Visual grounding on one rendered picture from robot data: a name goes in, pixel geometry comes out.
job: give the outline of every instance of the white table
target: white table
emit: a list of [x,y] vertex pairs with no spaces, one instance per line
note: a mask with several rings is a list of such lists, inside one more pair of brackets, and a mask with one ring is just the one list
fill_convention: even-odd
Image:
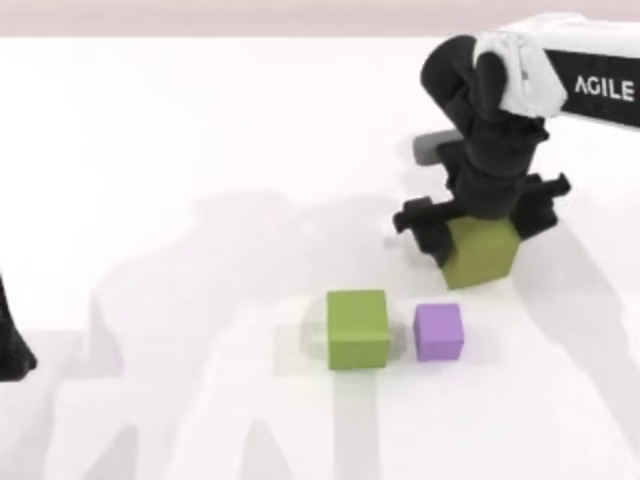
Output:
[[[563,224],[449,293],[390,223],[446,198],[408,149],[449,127],[436,41],[0,42],[1,264],[41,360],[0,385],[0,478],[640,478],[640,135],[551,122]],[[326,370],[337,288],[386,290],[384,371]],[[436,301],[464,356],[418,365]]]

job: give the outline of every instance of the small purple block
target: small purple block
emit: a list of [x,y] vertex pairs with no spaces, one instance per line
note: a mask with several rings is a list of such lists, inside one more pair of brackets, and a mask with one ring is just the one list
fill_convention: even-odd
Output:
[[453,303],[418,305],[413,333],[419,362],[457,360],[464,345],[460,307]]

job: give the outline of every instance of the white surface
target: white surface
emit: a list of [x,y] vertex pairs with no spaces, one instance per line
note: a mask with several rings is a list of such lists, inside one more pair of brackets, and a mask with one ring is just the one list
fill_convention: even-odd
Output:
[[[390,225],[445,198],[407,148],[449,127],[433,45],[0,42],[0,251],[42,362],[0,385],[0,478],[640,478],[640,135],[550,123],[564,224],[449,294]],[[351,287],[405,327],[373,375],[325,368],[322,296]],[[464,357],[417,365],[439,300]]]

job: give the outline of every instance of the olive green block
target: olive green block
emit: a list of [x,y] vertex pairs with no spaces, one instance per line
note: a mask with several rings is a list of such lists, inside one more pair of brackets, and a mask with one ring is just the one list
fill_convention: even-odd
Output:
[[384,291],[329,292],[327,311],[331,370],[387,365],[391,333]]
[[454,249],[442,267],[450,289],[507,277],[521,240],[509,219],[456,218],[448,222]]

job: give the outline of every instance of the light green cube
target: light green cube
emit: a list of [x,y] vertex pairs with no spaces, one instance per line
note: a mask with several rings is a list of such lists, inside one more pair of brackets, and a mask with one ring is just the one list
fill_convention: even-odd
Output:
[[448,222],[454,250],[442,267],[450,289],[498,280],[509,275],[521,240],[509,219],[470,217]]
[[334,291],[327,294],[329,368],[384,368],[391,333],[384,291]]

